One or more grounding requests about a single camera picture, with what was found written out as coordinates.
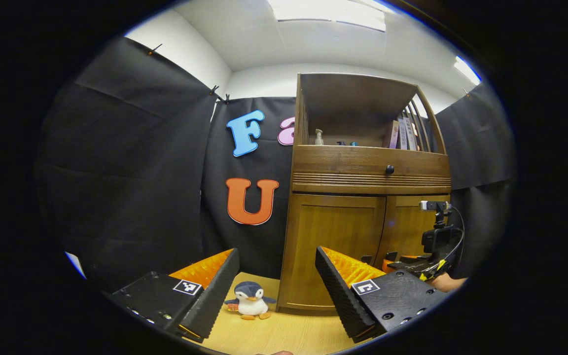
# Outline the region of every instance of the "camera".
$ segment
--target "camera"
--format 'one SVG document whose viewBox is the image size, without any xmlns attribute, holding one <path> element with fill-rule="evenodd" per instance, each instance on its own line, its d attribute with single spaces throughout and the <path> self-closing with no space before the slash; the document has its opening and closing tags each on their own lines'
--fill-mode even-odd
<svg viewBox="0 0 568 355">
<path fill-rule="evenodd" d="M 420 201 L 420 210 L 422 211 L 442 211 L 450 209 L 451 204 L 446 201 Z"/>
</svg>

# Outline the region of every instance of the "foam letter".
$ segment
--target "foam letter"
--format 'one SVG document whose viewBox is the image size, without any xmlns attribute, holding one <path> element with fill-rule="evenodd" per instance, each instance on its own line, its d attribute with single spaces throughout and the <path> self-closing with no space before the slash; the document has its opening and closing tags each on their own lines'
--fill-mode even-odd
<svg viewBox="0 0 568 355">
<path fill-rule="evenodd" d="M 234 157 L 239 157 L 246 153 L 251 153 L 257 149 L 257 143 L 251 142 L 249 135 L 252 135 L 255 139 L 260 137 L 260 126 L 257 122 L 264 119 L 264 113 L 260 110 L 255 110 L 241 117 L 232 119 L 227 123 L 227 127 L 232 129 L 232 134 L 234 135 L 234 143 L 236 144 L 236 149 L 234 149 Z"/>
<path fill-rule="evenodd" d="M 275 180 L 259 180 L 257 187 L 262 190 L 260 210 L 257 213 L 248 213 L 244 209 L 245 194 L 251 182 L 247 179 L 228 179 L 227 187 L 227 213 L 232 220 L 240 224 L 259 225 L 271 218 L 273 212 L 273 195 L 280 184 Z"/>
<path fill-rule="evenodd" d="M 295 123 L 295 117 L 287 118 L 282 121 L 280 128 L 286 128 L 293 123 Z M 293 145 L 293 133 L 295 133 L 295 127 L 286 128 L 278 135 L 278 142 L 282 145 Z"/>
</svg>

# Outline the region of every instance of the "wooden tabletop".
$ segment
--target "wooden tabletop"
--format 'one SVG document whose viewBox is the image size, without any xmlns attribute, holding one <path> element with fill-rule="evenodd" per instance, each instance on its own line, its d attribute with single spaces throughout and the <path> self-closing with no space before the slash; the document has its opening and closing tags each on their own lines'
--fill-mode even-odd
<svg viewBox="0 0 568 355">
<path fill-rule="evenodd" d="M 251 274 L 239 273 L 225 299 L 233 299 L 234 287 L 242 281 L 259 283 L 264 296 L 276 298 L 280 281 Z M 210 337 L 201 346 L 231 355 L 270 355 L 286 350 L 294 355 L 329 354 L 352 348 L 350 339 L 338 316 L 320 316 L 299 311 L 296 314 L 275 313 L 268 319 L 245 320 L 238 312 L 220 306 Z"/>
</svg>

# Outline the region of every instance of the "pink letter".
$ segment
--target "pink letter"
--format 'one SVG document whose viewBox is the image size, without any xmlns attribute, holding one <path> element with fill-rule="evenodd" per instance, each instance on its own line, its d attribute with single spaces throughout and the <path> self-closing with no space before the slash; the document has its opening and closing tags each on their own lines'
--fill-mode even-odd
<svg viewBox="0 0 568 355">
<path fill-rule="evenodd" d="M 286 128 L 278 135 L 278 142 L 282 145 L 293 145 L 293 135 L 295 134 L 295 127 L 287 128 L 295 123 L 295 117 L 287 118 L 280 124 L 280 128 Z"/>
</svg>

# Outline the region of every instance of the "penguin's white belly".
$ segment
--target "penguin's white belly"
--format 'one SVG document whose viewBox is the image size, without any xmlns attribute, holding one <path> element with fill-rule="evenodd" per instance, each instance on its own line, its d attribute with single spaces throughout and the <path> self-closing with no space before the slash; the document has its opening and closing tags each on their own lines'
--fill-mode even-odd
<svg viewBox="0 0 568 355">
<path fill-rule="evenodd" d="M 241 315 L 257 316 L 266 313 L 269 306 L 262 299 L 257 301 L 241 300 L 238 304 L 238 313 Z"/>
</svg>

